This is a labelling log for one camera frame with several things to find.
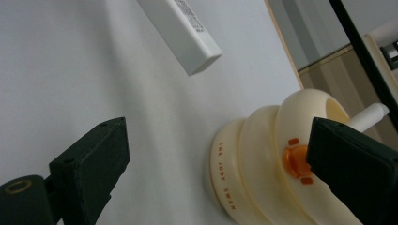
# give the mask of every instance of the wooden cabinet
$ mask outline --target wooden cabinet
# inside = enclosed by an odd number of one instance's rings
[[[380,102],[351,45],[298,72],[304,88],[330,93],[353,116]],[[398,134],[388,116],[365,134],[398,150]]]

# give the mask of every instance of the white table surface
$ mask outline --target white table surface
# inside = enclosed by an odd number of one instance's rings
[[[299,84],[263,0],[187,1],[223,50],[191,77],[135,0],[1,1],[0,184],[126,116],[131,161],[97,224],[234,224],[208,188],[213,138]]]

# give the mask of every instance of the black pole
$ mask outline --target black pole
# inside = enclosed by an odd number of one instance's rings
[[[389,87],[384,81],[380,71],[375,65],[375,61],[372,56],[369,54],[368,49],[363,43],[362,37],[355,27],[354,23],[351,21],[351,18],[348,15],[348,12],[345,10],[344,4],[341,0],[329,0],[331,6],[333,7],[334,12],[339,18],[340,23],[345,30],[345,33],[348,36],[348,39],[351,42],[352,47],[354,48],[357,57],[360,60],[360,63],[363,66],[368,78],[374,87],[378,97],[381,102],[385,104],[390,109],[389,117],[392,121],[392,124],[395,127],[395,130],[398,131],[398,105],[397,102],[392,95]]]

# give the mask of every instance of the cream plastic ring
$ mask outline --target cream plastic ring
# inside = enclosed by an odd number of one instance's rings
[[[310,139],[313,118],[323,117],[346,123],[343,107],[327,93],[305,89],[288,97],[276,118],[277,158],[283,178],[298,204],[318,224],[360,224],[350,210],[315,175],[295,178],[283,167],[286,147],[306,145]]]
[[[242,180],[250,196],[272,224],[315,224],[285,185],[275,153],[275,118],[279,106],[253,112],[240,134]]]
[[[210,156],[211,178],[222,206],[235,221],[267,225],[271,223],[255,207],[240,176],[237,147],[244,121],[233,121],[217,134]]]

